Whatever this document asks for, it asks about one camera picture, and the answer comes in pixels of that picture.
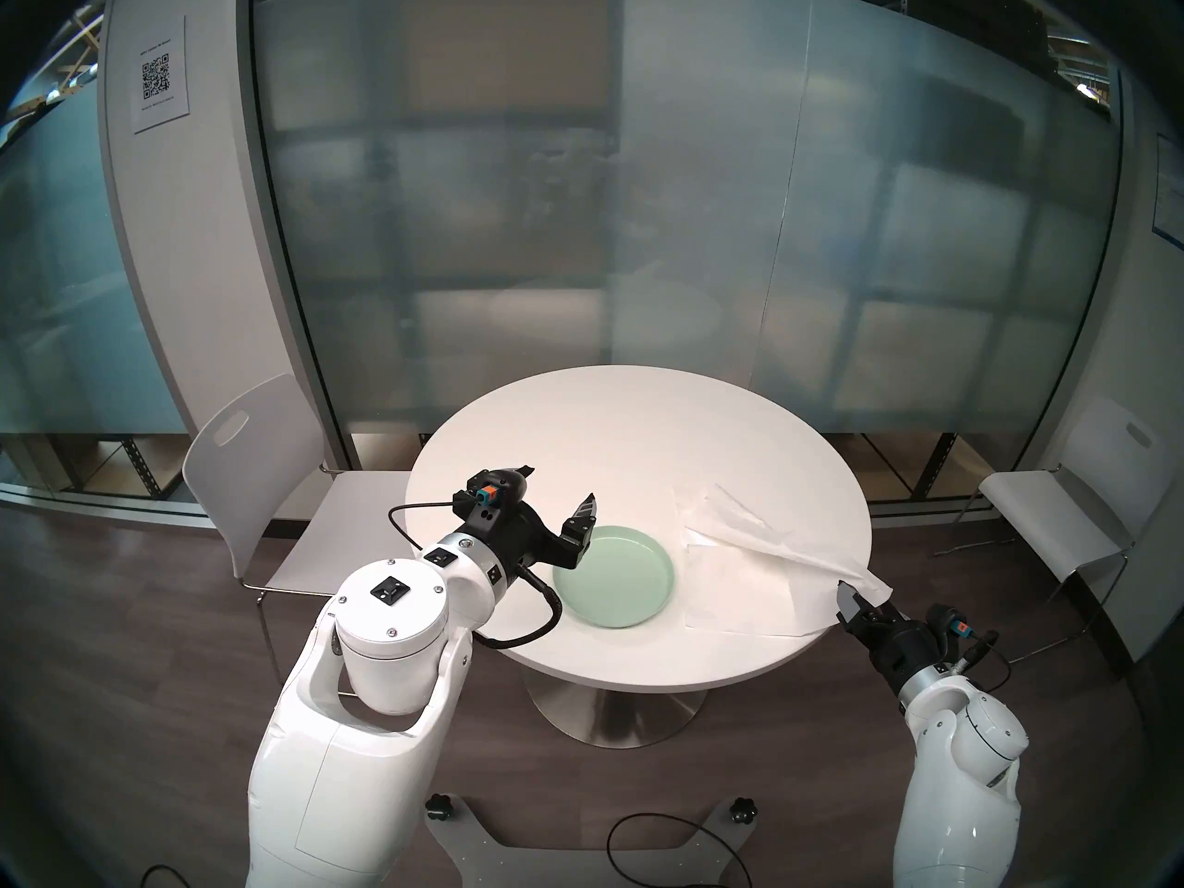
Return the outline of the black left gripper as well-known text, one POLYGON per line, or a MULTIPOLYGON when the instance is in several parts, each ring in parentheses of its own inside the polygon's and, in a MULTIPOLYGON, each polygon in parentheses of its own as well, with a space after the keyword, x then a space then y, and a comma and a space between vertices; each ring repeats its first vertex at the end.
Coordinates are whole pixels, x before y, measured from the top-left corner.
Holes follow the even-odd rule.
MULTIPOLYGON (((527 480, 534 470, 530 465, 498 469, 498 478, 527 480)), ((461 498, 459 533, 487 546, 501 565, 506 583, 511 584, 523 568, 539 562, 575 568, 588 551, 597 516, 596 495, 588 494, 565 520, 561 533, 553 533, 525 501, 496 507, 482 506, 477 498, 461 498)))

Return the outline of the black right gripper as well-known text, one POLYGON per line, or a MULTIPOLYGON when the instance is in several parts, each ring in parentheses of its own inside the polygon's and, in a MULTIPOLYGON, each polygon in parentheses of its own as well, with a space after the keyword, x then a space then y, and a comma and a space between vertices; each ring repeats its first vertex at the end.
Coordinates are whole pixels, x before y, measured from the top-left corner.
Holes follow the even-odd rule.
POLYGON ((892 600, 870 607, 857 588, 839 581, 836 604, 839 624, 844 630, 856 624, 856 638, 894 696, 899 697, 918 673, 932 673, 939 665, 935 633, 925 623, 901 613, 892 600))

